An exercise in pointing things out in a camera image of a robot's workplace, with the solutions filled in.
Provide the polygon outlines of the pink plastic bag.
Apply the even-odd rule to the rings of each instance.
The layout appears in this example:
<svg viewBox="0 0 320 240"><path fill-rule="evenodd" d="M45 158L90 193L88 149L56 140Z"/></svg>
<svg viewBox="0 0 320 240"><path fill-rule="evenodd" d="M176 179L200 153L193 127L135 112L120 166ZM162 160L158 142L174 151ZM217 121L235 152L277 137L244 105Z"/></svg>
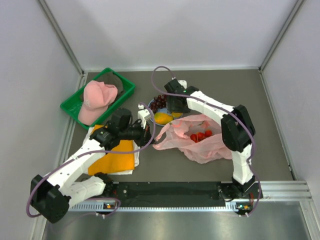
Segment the pink plastic bag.
<svg viewBox="0 0 320 240"><path fill-rule="evenodd" d="M205 137L211 130L212 136ZM198 142L190 136L196 134ZM232 159L231 151L222 139L220 125L204 114L189 115L166 124L155 138L154 149L158 151L177 148L191 161L206 164L217 159Z"/></svg>

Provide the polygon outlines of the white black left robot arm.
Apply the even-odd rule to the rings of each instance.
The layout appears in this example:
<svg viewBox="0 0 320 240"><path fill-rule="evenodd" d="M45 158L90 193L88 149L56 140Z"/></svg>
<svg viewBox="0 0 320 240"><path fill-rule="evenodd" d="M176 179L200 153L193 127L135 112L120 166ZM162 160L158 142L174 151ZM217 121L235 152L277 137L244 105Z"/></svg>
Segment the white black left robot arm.
<svg viewBox="0 0 320 240"><path fill-rule="evenodd" d="M149 119L154 119L154 113L143 103L139 108L134 123L130 122L130 110L117 109L111 120L94 130L81 148L62 165L45 176L36 175L31 180L26 214L30 218L43 216L55 224L76 204L99 195L109 198L114 187L100 176L92 176L83 182L76 180L104 156L135 154L154 141L155 134L150 132L148 124ZM31 214L30 207L38 213Z"/></svg>

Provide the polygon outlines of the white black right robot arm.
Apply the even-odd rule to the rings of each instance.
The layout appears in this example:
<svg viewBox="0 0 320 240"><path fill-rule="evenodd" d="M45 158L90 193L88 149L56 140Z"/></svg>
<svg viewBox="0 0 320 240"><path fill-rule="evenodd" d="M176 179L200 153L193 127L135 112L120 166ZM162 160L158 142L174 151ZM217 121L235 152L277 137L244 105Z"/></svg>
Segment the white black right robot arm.
<svg viewBox="0 0 320 240"><path fill-rule="evenodd" d="M170 111L179 113L197 111L219 124L222 141L231 151L233 162L234 193L230 198L245 198L249 195L256 181L252 172L256 130L247 108L243 105L230 106L218 102L194 86L185 87L175 78L164 88Z"/></svg>

